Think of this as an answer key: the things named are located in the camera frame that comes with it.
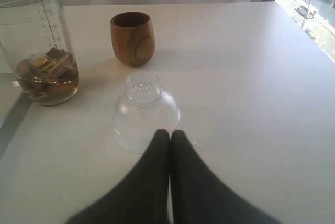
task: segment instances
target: wood grain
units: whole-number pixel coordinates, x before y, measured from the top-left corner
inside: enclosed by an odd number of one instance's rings
[[[141,12],[126,12],[110,21],[111,43],[115,56],[128,66],[147,63],[155,51],[151,18]]]

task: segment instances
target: white table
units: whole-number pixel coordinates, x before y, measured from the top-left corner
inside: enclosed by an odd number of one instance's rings
[[[135,69],[110,45],[110,18],[151,15],[157,48]],[[0,223],[63,223],[140,158],[111,136],[125,78],[155,71],[182,129],[233,190],[283,223],[335,220],[335,66],[276,3],[65,8],[80,90],[32,105],[0,160]]]

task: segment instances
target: car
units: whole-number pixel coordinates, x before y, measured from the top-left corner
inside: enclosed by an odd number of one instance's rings
[[[298,11],[299,14],[301,14],[303,17],[305,17],[306,13],[307,13],[307,7],[305,6],[300,6],[298,9],[296,9]],[[309,7],[309,12],[307,14],[307,19],[313,19],[315,17],[315,15],[318,13],[317,9],[315,9],[314,7],[310,6]]]

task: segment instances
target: clear plastic dome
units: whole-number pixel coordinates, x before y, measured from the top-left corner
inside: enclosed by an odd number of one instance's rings
[[[127,78],[112,121],[116,141],[130,152],[144,153],[157,129],[170,134],[176,129],[180,111],[172,95],[159,87],[156,74],[140,72]]]

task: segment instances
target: glass measuring cup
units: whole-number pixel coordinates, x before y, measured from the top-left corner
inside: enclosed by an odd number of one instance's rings
[[[78,67],[60,0],[0,0],[0,49],[40,105],[64,103],[77,92]]]

